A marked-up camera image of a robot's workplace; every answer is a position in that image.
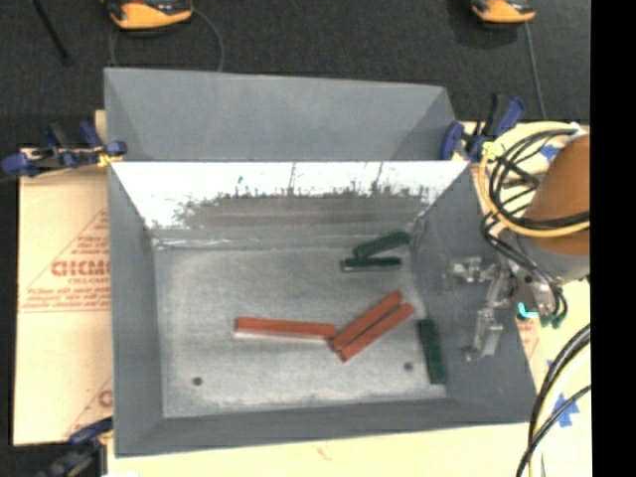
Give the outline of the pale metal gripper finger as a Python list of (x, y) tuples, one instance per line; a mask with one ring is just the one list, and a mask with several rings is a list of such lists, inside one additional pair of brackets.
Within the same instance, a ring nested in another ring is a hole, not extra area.
[(498, 265), (484, 263), (481, 257), (464, 257), (448, 260), (442, 273), (442, 288), (453, 289), (459, 283), (481, 284), (495, 279)]
[(462, 349), (464, 360), (471, 363), (494, 357), (498, 351), (503, 329), (494, 309), (480, 309), (477, 312), (472, 340)]

